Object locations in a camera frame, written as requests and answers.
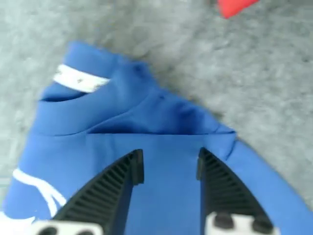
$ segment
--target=blue fabric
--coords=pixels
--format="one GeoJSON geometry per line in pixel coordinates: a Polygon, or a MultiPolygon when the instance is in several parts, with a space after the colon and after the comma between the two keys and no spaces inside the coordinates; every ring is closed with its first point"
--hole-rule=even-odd
{"type": "MultiPolygon", "coordinates": [[[[197,158],[206,147],[248,186],[282,235],[309,235],[313,215],[296,192],[211,113],[158,86],[144,63],[73,43],[64,64],[109,78],[85,94],[44,91],[19,170],[67,200],[128,152],[144,151],[145,183],[133,190],[126,235],[200,234],[197,158]]],[[[43,194],[13,179],[3,203],[13,219],[50,219],[43,194]]],[[[62,206],[55,197],[59,209],[62,206]]]]}

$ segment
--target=shirt collar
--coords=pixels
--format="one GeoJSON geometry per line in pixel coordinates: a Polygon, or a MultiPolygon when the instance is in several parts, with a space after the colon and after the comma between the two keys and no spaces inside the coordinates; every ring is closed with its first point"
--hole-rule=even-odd
{"type": "Polygon", "coordinates": [[[88,94],[51,84],[38,103],[32,128],[37,133],[70,135],[82,132],[130,110],[156,87],[146,64],[84,43],[72,43],[63,64],[108,78],[109,82],[88,94]],[[69,99],[58,99],[60,92],[70,94],[69,99]]]}

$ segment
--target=white stripe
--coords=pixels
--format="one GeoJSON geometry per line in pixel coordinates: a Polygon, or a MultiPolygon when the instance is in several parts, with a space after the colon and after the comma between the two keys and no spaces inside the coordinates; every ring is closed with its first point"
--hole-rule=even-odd
{"type": "Polygon", "coordinates": [[[21,183],[35,186],[38,189],[48,205],[51,217],[55,216],[55,214],[57,213],[57,205],[55,204],[53,198],[61,206],[64,206],[67,202],[65,197],[63,197],[52,185],[44,180],[27,175],[20,169],[15,169],[13,171],[13,177],[21,183]]]}

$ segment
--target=blue t-shirt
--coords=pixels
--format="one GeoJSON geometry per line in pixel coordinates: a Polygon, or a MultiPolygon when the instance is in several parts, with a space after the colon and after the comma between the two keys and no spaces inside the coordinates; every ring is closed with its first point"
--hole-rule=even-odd
{"type": "Polygon", "coordinates": [[[118,158],[143,149],[145,183],[134,188],[125,235],[200,234],[201,147],[247,185],[282,235],[309,235],[313,215],[295,191],[236,132],[206,109],[161,88],[147,66],[82,43],[64,65],[109,79],[91,93],[46,88],[3,202],[15,227],[50,219],[118,158]]]}

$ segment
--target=black ribbed pad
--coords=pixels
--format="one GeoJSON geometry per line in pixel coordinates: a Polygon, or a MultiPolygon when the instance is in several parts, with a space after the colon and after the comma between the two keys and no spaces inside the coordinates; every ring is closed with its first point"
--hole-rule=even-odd
{"type": "Polygon", "coordinates": [[[97,223],[106,235],[122,235],[133,187],[143,181],[142,150],[135,150],[90,180],[53,219],[97,223]]]}
{"type": "Polygon", "coordinates": [[[225,163],[205,148],[199,153],[197,179],[201,180],[202,230],[205,218],[212,212],[251,215],[271,225],[250,190],[225,163]]]}

